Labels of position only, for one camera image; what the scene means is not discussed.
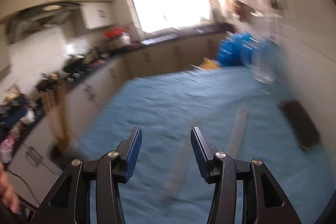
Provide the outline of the person's hand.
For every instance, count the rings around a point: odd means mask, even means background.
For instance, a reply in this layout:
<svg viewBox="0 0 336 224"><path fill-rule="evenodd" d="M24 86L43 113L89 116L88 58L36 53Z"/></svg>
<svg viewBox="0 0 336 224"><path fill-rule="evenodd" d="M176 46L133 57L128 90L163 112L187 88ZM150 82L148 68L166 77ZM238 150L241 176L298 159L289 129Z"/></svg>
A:
<svg viewBox="0 0 336 224"><path fill-rule="evenodd" d="M1 163L0 171L0 195L1 201L10 209L14 214L17 214L19 211L19 199L16 195L13 186L9 182L7 173L4 170L4 166Z"/></svg>

